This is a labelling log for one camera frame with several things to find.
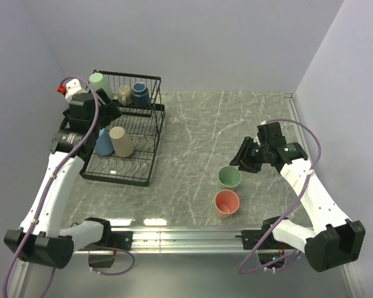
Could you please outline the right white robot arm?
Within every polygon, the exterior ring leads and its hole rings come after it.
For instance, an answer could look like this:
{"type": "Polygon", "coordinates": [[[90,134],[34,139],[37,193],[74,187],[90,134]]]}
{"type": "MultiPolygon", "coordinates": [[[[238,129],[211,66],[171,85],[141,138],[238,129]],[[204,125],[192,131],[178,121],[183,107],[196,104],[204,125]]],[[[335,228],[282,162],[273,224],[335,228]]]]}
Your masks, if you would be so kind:
{"type": "Polygon", "coordinates": [[[323,272],[358,259],[366,230],[361,221],[352,221],[331,198],[318,176],[316,158],[310,161],[302,146],[288,143],[282,134],[281,119],[263,121],[255,138],[246,137],[230,164],[240,171],[258,173],[269,164],[297,195],[296,201],[280,216],[264,221],[261,238],[239,265],[239,274],[250,274],[284,260],[285,255],[256,268],[244,270],[252,255],[264,244],[275,248],[284,243],[310,266],[323,272]]]}

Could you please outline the small green plastic cup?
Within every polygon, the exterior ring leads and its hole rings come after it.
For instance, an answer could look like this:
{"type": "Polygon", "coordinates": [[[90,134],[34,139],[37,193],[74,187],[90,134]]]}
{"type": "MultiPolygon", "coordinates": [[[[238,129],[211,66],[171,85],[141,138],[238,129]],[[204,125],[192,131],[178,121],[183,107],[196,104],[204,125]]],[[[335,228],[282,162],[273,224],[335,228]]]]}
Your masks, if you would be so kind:
{"type": "Polygon", "coordinates": [[[100,72],[95,72],[89,77],[90,85],[95,91],[103,89],[110,100],[114,99],[114,92],[112,87],[109,85],[109,81],[104,77],[104,74],[100,72]]]}

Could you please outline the pink plastic cup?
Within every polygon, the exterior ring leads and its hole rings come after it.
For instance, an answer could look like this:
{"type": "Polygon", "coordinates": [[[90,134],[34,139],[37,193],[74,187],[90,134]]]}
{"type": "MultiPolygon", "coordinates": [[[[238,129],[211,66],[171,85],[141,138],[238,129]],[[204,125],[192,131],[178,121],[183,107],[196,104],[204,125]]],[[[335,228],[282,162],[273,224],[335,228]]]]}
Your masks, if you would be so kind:
{"type": "Polygon", "coordinates": [[[240,206],[239,196],[231,190],[219,191],[214,198],[214,214],[220,219],[230,218],[240,206]]]}

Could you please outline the blue plastic cup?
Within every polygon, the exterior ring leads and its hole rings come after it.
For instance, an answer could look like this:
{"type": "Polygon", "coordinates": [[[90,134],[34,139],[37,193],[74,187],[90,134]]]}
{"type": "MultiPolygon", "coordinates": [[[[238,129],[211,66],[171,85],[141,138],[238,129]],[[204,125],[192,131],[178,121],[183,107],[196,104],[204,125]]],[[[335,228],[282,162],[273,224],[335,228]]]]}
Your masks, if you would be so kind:
{"type": "Polygon", "coordinates": [[[113,144],[108,132],[105,129],[99,131],[94,152],[101,156],[108,156],[114,153],[113,144]]]}

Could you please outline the beige plastic cup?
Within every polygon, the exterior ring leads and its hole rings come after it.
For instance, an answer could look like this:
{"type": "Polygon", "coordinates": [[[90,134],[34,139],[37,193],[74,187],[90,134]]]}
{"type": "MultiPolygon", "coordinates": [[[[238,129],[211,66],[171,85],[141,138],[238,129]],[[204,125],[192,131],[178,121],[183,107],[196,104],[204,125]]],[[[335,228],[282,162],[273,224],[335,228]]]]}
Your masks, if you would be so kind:
{"type": "Polygon", "coordinates": [[[133,154],[134,144],[132,138],[123,127],[113,127],[109,131],[109,136],[116,156],[126,158],[133,154]]]}

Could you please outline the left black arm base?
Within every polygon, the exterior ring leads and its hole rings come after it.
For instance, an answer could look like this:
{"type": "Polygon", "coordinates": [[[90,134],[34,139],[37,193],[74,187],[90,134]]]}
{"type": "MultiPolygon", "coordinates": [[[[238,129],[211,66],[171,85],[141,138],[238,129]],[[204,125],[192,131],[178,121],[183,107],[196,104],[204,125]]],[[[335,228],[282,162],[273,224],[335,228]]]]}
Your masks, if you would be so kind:
{"type": "Polygon", "coordinates": [[[109,247],[130,251],[132,246],[132,238],[132,231],[112,232],[109,247]]]}

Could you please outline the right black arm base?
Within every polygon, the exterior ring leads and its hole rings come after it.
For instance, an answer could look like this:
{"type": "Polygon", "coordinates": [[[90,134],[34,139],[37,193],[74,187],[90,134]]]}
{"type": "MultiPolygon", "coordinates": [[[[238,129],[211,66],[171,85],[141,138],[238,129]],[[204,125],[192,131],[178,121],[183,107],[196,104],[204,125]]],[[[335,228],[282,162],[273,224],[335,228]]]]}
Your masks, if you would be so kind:
{"type": "MultiPolygon", "coordinates": [[[[264,232],[261,230],[242,230],[241,231],[241,239],[242,239],[242,247],[244,250],[252,250],[253,247],[257,245],[259,240],[264,235],[264,232]]],[[[271,249],[271,244],[269,239],[266,239],[262,242],[259,246],[259,250],[269,250],[271,249]]]]}

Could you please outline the olive ceramic mug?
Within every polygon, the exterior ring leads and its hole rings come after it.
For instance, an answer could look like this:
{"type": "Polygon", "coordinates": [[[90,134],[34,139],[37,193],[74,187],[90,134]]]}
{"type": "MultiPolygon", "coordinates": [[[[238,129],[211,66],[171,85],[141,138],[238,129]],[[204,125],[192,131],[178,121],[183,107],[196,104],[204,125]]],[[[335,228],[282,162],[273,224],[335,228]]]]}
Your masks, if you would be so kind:
{"type": "Polygon", "coordinates": [[[128,106],[133,103],[132,91],[128,85],[122,85],[117,91],[117,100],[120,104],[128,106]]]}

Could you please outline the dark blue glazed mug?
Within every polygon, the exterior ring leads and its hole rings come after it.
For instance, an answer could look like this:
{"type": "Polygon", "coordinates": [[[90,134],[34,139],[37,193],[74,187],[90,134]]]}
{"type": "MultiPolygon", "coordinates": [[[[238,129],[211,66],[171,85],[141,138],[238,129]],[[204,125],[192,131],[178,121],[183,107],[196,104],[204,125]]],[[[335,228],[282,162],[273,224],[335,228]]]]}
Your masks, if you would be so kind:
{"type": "Polygon", "coordinates": [[[137,106],[148,106],[150,104],[149,89],[143,82],[132,85],[132,96],[137,106]]]}

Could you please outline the large green plastic cup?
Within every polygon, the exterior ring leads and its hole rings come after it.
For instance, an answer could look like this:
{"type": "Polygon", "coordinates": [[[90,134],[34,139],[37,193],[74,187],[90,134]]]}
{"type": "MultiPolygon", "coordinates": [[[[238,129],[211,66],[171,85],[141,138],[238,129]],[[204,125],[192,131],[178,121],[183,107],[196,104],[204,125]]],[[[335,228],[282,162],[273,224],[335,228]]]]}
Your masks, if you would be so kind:
{"type": "Polygon", "coordinates": [[[218,171],[218,191],[235,190],[241,183],[241,173],[232,166],[222,167],[218,171]]]}

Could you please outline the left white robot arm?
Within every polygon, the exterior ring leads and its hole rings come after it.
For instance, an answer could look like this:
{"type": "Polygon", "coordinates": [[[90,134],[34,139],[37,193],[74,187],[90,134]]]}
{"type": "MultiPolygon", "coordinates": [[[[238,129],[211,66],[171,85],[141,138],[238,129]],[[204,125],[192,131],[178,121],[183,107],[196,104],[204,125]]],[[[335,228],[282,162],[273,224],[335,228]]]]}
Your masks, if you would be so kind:
{"type": "Polygon", "coordinates": [[[56,269],[64,268],[74,251],[90,244],[105,250],[113,243],[108,220],[88,217],[73,228],[60,228],[62,214],[87,159],[92,155],[99,131],[121,113],[104,89],[72,97],[60,130],[52,138],[44,180],[25,219],[8,230],[4,243],[21,261],[56,269]]]}

